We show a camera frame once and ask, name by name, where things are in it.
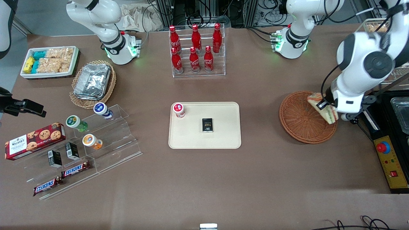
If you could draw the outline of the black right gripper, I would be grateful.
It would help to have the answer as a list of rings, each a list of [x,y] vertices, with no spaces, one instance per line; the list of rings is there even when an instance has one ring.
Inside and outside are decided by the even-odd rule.
[[[13,116],[19,116],[20,113],[30,113],[37,116],[46,116],[44,106],[29,99],[17,100],[12,96],[0,97],[0,112]]]

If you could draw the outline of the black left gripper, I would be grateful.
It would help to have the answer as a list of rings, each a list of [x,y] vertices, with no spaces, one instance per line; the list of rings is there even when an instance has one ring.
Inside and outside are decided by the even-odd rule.
[[[324,109],[332,110],[333,109],[332,104],[335,104],[333,94],[332,94],[331,91],[326,91],[325,92],[325,100],[319,101],[318,104],[317,104],[317,108],[319,109],[319,111],[322,111]]]

